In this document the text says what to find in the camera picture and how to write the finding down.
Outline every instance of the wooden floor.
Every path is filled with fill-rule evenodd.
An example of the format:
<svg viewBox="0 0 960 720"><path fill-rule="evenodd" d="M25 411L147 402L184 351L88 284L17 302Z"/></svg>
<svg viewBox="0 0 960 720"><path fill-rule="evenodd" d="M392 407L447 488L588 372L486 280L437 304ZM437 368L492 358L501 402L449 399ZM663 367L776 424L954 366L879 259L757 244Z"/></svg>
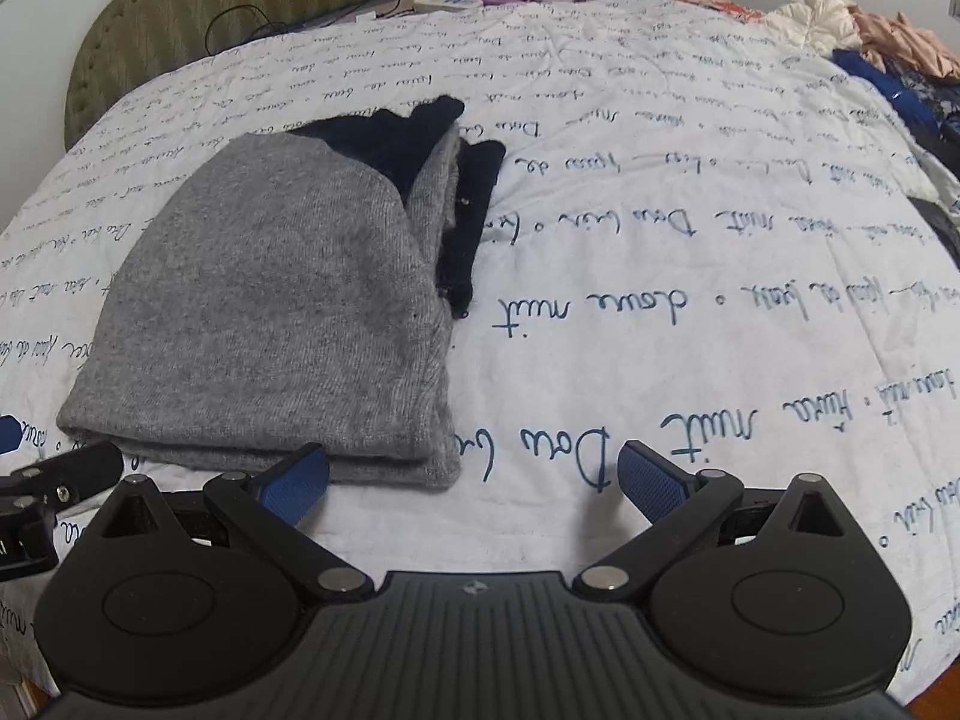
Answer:
<svg viewBox="0 0 960 720"><path fill-rule="evenodd" d="M960 661L907 707L918 720L960 720Z"/></svg>

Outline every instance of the black garment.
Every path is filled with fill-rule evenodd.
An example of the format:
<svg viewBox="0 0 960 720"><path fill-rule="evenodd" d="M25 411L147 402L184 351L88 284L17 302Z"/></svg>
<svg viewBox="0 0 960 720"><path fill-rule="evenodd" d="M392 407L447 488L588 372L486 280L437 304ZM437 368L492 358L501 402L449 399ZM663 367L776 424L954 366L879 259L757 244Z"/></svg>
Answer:
<svg viewBox="0 0 960 720"><path fill-rule="evenodd" d="M953 264L960 269L960 232L953 226L947 213L939 205L916 197L909 197L913 207L920 211L923 221L930 225L940 243L944 245Z"/></svg>
<svg viewBox="0 0 960 720"><path fill-rule="evenodd" d="M333 151L382 173L397 187L406 206L430 152L463 112L464 103L442 95L432 103L421 103L406 118L381 109L371 116L320 119L291 132L320 138ZM464 314L473 297L473 260L506 152L498 141L473 146L460 141L454 225L443 233L436 274L437 289L450 303L455 319Z"/></svg>

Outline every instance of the blue gripper pad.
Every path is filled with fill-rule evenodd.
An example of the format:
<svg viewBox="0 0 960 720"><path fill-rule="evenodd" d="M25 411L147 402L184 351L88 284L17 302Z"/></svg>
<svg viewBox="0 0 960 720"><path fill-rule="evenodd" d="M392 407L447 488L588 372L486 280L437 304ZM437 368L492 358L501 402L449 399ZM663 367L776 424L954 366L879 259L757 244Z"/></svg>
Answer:
<svg viewBox="0 0 960 720"><path fill-rule="evenodd" d="M258 500L288 525L296 526L310 507L323 498L329 481L326 455L322 449L314 449L263 485Z"/></svg>
<svg viewBox="0 0 960 720"><path fill-rule="evenodd" d="M23 439L20 420L15 416L0 416L0 455L13 452Z"/></svg>
<svg viewBox="0 0 960 720"><path fill-rule="evenodd" d="M626 442L616 458L616 479L628 500L651 523L690 498L696 478L640 442Z"/></svg>

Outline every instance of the silver screw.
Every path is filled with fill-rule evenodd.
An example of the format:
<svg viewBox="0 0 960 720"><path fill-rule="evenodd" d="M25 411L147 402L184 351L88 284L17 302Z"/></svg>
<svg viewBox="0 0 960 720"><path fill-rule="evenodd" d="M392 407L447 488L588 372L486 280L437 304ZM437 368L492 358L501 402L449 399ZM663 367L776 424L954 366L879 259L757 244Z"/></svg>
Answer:
<svg viewBox="0 0 960 720"><path fill-rule="evenodd" d="M328 568L317 578L320 587L324 590L330 590L331 592L359 590L366 580L366 574L360 573L356 568L349 568L347 566Z"/></svg>
<svg viewBox="0 0 960 720"><path fill-rule="evenodd" d="M630 574L615 565L594 565L584 571L580 578L587 587L595 590L616 590L630 581Z"/></svg>

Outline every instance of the blue garment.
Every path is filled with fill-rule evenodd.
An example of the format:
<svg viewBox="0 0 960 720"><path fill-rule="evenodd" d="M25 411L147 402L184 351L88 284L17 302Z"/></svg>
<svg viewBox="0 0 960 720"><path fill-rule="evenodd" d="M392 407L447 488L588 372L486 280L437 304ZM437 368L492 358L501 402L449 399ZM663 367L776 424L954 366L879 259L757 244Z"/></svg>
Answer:
<svg viewBox="0 0 960 720"><path fill-rule="evenodd" d="M923 129L934 134L939 131L937 119L934 118L930 110L923 105L915 93L907 89L894 77L887 76L887 74L872 66L859 53L834 49L833 63L846 70L851 76L859 76L861 79L867 79L871 84L874 84L877 90L887 100L890 100L894 110L901 115L901 119L911 129L923 127Z"/></svg>

